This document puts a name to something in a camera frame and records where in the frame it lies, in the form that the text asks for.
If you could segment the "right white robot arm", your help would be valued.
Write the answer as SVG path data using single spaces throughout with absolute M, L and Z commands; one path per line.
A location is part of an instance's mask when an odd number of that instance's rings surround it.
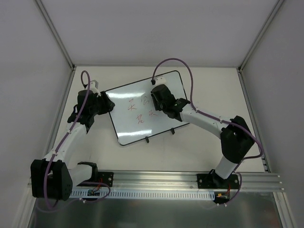
M 245 120 L 236 116 L 226 121 L 211 114 L 200 114 L 189 100 L 176 99 L 164 84 L 155 86 L 151 96 L 155 110 L 164 112 L 171 119 L 198 126 L 220 139 L 222 158 L 204 182 L 208 187 L 224 188 L 255 142 Z

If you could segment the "white whiteboard black frame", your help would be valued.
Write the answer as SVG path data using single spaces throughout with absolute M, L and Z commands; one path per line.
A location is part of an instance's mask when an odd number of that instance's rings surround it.
M 186 125 L 155 110 L 152 89 L 151 79 L 146 78 L 105 92 L 115 104 L 110 118 L 121 146 Z

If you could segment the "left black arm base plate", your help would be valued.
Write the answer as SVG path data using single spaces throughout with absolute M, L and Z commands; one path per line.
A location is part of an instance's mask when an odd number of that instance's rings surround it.
M 109 187 L 113 186 L 114 173 L 109 171 L 99 171 L 97 180 Z

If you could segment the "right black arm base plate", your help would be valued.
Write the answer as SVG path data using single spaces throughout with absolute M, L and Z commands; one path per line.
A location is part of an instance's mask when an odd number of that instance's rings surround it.
M 236 190 L 239 188 L 237 174 L 231 174 L 227 179 L 223 179 L 215 172 L 199 173 L 196 175 L 199 189 L 228 189 Z

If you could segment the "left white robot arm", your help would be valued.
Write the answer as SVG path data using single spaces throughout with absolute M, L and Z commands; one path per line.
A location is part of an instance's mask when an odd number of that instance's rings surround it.
M 67 120 L 62 139 L 43 159 L 34 160 L 30 166 L 33 197 L 67 200 L 78 185 L 112 186 L 114 174 L 100 172 L 96 163 L 81 161 L 71 170 L 67 166 L 93 125 L 94 117 L 111 112 L 114 106 L 104 91 L 78 92 L 77 104 Z

